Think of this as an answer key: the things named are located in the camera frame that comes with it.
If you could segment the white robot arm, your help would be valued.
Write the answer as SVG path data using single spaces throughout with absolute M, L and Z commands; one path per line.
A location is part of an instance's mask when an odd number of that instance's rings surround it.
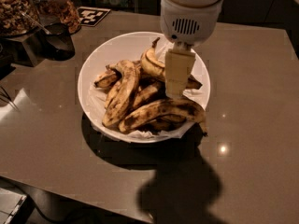
M 173 47 L 165 54 L 166 95 L 177 99 L 195 63 L 194 46 L 212 35 L 223 0 L 161 0 L 161 30 Z

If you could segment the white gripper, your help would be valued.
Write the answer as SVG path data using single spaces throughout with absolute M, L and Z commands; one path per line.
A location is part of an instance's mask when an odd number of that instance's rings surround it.
M 177 46 L 189 49 L 213 33 L 223 0 L 161 0 L 161 30 Z M 166 96 L 180 98 L 195 63 L 188 50 L 169 49 L 165 54 Z

